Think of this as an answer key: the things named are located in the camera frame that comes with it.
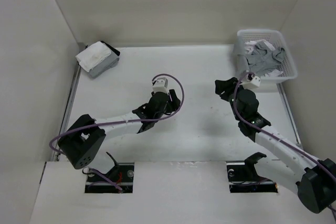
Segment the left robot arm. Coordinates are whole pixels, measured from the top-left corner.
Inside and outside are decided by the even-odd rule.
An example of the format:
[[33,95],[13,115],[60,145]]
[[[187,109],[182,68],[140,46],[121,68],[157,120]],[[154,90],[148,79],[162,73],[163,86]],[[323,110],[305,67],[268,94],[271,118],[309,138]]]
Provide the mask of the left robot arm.
[[150,130],[155,123],[177,112],[182,101],[175,90],[152,92],[149,101],[122,116],[110,119],[94,119],[88,114],[80,116],[59,139],[58,146],[74,169],[99,168],[106,181],[113,181],[118,168],[100,160],[99,151],[104,141],[126,134],[140,134]]

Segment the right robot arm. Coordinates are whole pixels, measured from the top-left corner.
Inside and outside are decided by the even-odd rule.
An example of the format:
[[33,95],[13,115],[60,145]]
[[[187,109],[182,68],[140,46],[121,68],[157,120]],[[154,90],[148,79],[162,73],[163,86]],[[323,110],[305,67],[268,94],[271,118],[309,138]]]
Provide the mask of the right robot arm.
[[251,180],[270,179],[296,194],[312,213],[331,209],[335,202],[335,162],[321,160],[292,144],[259,112],[253,91],[233,77],[215,80],[215,93],[229,102],[242,134],[270,151],[286,168],[280,168],[257,152],[244,160],[244,175]]

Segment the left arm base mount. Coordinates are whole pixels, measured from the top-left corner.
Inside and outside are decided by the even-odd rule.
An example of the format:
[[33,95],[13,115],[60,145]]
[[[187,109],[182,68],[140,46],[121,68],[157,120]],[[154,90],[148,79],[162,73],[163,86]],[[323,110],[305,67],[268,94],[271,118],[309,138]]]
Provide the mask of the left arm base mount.
[[107,164],[104,174],[99,169],[82,169],[86,175],[86,194],[131,194],[133,193],[135,163],[120,163],[109,153],[104,153],[102,164]]

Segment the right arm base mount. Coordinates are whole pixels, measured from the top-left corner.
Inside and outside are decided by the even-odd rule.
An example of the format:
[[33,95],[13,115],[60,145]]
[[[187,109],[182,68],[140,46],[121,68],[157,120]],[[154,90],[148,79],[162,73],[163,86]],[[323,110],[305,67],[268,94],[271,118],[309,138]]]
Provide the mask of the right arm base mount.
[[266,157],[266,154],[257,152],[243,161],[227,162],[230,193],[278,193],[275,182],[259,176],[256,172],[255,164]]

